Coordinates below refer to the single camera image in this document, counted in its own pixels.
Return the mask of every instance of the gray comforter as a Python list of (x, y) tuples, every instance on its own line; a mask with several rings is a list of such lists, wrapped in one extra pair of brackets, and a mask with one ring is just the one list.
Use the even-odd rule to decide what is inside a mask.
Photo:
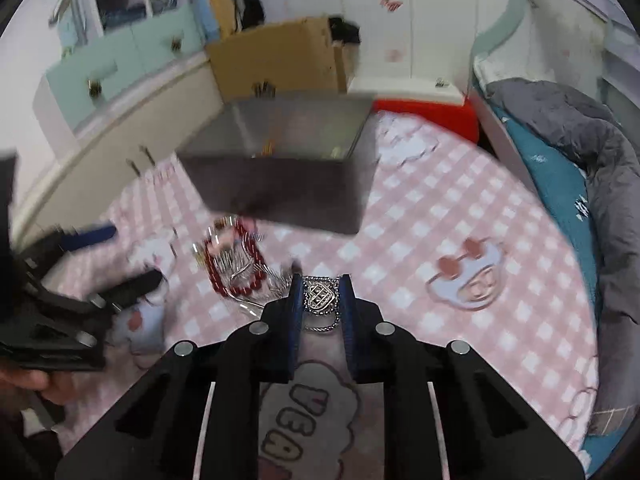
[(640, 404), (640, 164), (609, 109), (574, 88), (507, 79), (492, 103), (587, 173), (589, 210), (602, 252), (598, 286), (600, 386), (591, 434), (629, 424)]

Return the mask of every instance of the pink checkered tablecloth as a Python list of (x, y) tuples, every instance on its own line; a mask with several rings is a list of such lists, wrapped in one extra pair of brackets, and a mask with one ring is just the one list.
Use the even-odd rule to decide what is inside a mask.
[[(379, 165), (357, 235), (259, 221), (266, 235), (260, 248), (270, 264), (297, 258), (308, 275), (350, 274), (358, 297), (376, 302), (386, 320), (419, 340), (466, 340), (577, 452), (597, 388), (597, 360), (574, 252), (538, 199), (507, 170), (459, 137), (425, 127), (435, 149), (401, 166)], [(212, 291), (191, 256), (191, 244), (216, 216), (172, 156), (124, 189), (104, 216), (117, 225), (118, 237), (70, 258), (60, 291), (83, 297), (121, 277), (131, 251), (170, 227), (176, 259), (165, 298), (166, 348), (180, 339), (199, 346), (223, 340), (249, 319)], [(294, 388), (328, 392), (326, 412), (312, 414), (313, 435), (282, 423), (282, 410), (295, 397), (289, 386), (265, 392), (265, 480), (311, 478), (304, 470), (315, 470), (315, 478), (340, 472), (347, 479), (382, 477), (382, 391), (351, 383), (339, 337), (303, 337)], [(108, 362), (104, 373), (76, 377), (81, 396), (59, 430), (65, 449), (143, 373), (124, 347), (110, 348)], [(343, 421), (341, 430), (335, 418)], [(326, 438), (331, 431), (335, 438)], [(299, 456), (279, 455), (278, 439), (292, 442), (286, 449)], [(323, 448), (322, 442), (330, 443)]]

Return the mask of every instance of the mint green cabinet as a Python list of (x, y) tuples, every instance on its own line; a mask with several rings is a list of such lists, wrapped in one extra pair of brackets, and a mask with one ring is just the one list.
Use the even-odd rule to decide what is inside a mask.
[(169, 10), (131, 28), (148, 74), (202, 49), (202, 38), (190, 6)]
[[(139, 79), (202, 46), (193, 11), (185, 4), (93, 40), (53, 66), (46, 77), (74, 130)], [(99, 83), (98, 95), (90, 95), (89, 81)]]
[[(47, 80), (62, 116), (74, 129), (144, 74), (133, 32), (124, 27), (63, 59), (47, 72)], [(100, 83), (100, 95), (90, 96), (90, 80)]]

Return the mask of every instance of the plaid fabric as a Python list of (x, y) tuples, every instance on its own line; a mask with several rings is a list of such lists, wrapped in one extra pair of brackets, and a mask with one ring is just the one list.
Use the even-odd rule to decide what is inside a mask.
[[(591, 308), (574, 252), (538, 200), (507, 170), (457, 136), (435, 127), (431, 133), (438, 146), (429, 156), (399, 168), (379, 166), (357, 235), (259, 221), (258, 230), (266, 235), (260, 248), (270, 264), (297, 258), (308, 275), (349, 273), (358, 297), (376, 302), (386, 320), (419, 340), (438, 345), (466, 340), (577, 452), (597, 388), (597, 359)], [(172, 156), (110, 206), (104, 218), (117, 225), (118, 237), (70, 258), (60, 290), (82, 297), (119, 278), (134, 244), (174, 227), (177, 261), (168, 277), (166, 345), (184, 338), (199, 346), (223, 340), (248, 318), (212, 291), (190, 253), (191, 243), (216, 216)], [(468, 238), (484, 241), (470, 244)], [(485, 256), (476, 254), (478, 247)], [(469, 274), (484, 257), (492, 258), (486, 266), (492, 274), (483, 274), (494, 284), (490, 298), (475, 310), (456, 306), (458, 300), (448, 296), (456, 292), (447, 283), (452, 262)], [(478, 293), (470, 283), (465, 301)], [(353, 441), (335, 460), (344, 478), (380, 478), (382, 390), (350, 384), (342, 345), (332, 338), (338, 335), (305, 335), (301, 359), (321, 360), (356, 392), (359, 407), (349, 426)], [(142, 374), (127, 349), (110, 349), (108, 362), (103, 374), (78, 374), (81, 398), (60, 428), (65, 449)], [(281, 428), (278, 438), (281, 434), (288, 433)], [(265, 449), (274, 445), (264, 444)], [(321, 447), (303, 447), (322, 458)], [(326, 454), (324, 460), (333, 458)], [(271, 466), (280, 471), (277, 463)]]

